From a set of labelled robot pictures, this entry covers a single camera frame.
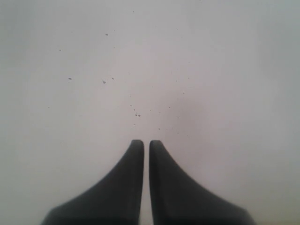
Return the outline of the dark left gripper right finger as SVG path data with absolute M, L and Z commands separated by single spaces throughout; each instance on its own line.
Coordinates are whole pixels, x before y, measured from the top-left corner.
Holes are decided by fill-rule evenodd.
M 149 182 L 156 225 L 254 225 L 243 208 L 213 194 L 180 168 L 163 143 L 149 146 Z

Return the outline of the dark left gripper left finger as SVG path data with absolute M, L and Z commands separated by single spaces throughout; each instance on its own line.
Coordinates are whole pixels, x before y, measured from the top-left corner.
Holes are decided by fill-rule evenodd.
M 143 189 L 144 144 L 132 140 L 115 167 L 76 198 L 55 207 L 44 225 L 137 225 Z

